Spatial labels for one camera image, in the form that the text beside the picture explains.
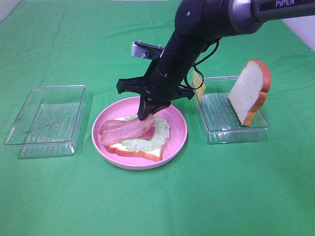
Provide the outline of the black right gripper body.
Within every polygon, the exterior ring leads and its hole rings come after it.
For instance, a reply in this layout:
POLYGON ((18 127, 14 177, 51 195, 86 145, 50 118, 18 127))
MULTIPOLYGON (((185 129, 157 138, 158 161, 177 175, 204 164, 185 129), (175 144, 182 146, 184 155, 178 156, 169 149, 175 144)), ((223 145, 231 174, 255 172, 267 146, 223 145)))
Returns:
POLYGON ((153 60, 144 76, 129 79, 119 79, 116 85, 118 93, 135 92, 154 101, 172 101, 180 98, 192 99, 193 89, 183 86, 189 67, 181 62, 162 59, 153 60))

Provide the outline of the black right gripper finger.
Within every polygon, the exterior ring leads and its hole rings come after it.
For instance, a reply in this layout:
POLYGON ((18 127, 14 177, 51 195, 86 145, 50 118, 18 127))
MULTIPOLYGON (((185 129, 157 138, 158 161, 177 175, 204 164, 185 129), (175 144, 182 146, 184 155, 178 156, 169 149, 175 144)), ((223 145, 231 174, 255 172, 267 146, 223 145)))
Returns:
POLYGON ((149 115, 155 114, 158 107, 159 107, 158 101, 150 100, 148 97, 141 95, 139 109, 137 112, 139 120, 144 120, 149 115))
POLYGON ((170 101, 166 101, 166 102, 165 101, 151 101, 152 109, 151 109, 150 113, 152 115, 154 115, 157 112, 168 108, 170 105, 171 105, 170 101))

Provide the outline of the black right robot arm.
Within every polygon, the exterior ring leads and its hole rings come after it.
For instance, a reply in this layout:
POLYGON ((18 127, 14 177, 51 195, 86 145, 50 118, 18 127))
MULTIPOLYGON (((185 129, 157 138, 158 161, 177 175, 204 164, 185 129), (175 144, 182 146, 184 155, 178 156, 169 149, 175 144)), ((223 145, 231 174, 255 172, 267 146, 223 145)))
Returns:
POLYGON ((175 29, 165 47, 136 41, 132 53, 151 61, 141 77, 119 79, 118 93, 140 95, 138 118, 144 120, 170 106, 172 100, 194 96, 187 74, 199 56, 223 37, 252 34, 264 22, 310 16, 312 0, 184 0, 175 15, 175 29))

